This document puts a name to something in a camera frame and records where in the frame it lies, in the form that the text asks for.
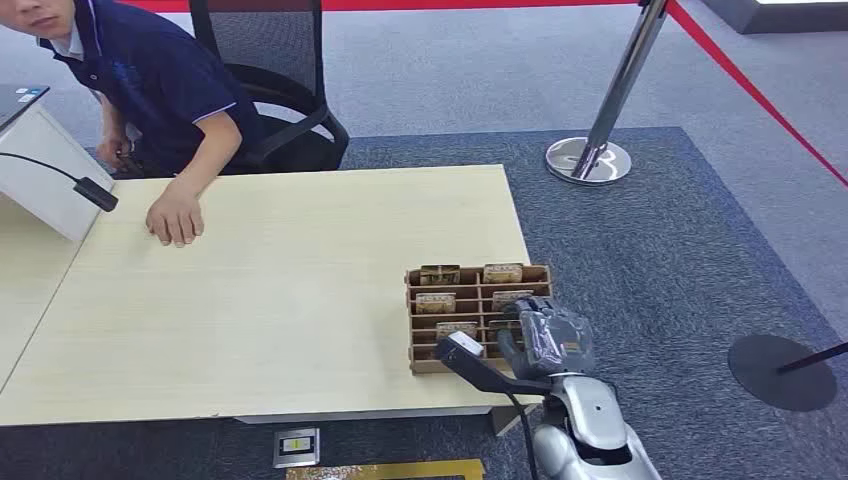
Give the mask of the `person's right hand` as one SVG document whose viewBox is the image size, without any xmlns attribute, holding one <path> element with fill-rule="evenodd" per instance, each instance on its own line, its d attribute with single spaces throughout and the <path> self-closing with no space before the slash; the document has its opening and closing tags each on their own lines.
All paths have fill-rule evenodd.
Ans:
<svg viewBox="0 0 848 480">
<path fill-rule="evenodd" d="M 119 173 L 130 171 L 131 153 L 132 143 L 127 135 L 120 131 L 105 132 L 96 148 L 98 158 Z"/>
</svg>

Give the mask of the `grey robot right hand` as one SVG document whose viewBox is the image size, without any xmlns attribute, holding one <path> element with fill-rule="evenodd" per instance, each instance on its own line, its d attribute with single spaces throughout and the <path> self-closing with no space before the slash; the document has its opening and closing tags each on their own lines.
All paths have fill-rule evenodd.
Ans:
<svg viewBox="0 0 848 480">
<path fill-rule="evenodd" d="M 519 324 L 522 344 L 497 332 L 501 354 L 518 379 L 539 380 L 563 373 L 589 374 L 595 369 L 593 332 L 589 320 L 550 297 L 530 296 L 502 308 Z"/>
</svg>

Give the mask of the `person's left hand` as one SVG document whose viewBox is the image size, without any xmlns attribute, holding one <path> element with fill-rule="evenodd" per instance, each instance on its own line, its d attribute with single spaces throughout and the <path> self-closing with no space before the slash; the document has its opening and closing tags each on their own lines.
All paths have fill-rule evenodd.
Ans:
<svg viewBox="0 0 848 480">
<path fill-rule="evenodd" d="M 162 245 L 190 245 L 204 232 L 198 198 L 181 190 L 164 191 L 150 206 L 146 228 Z"/>
</svg>

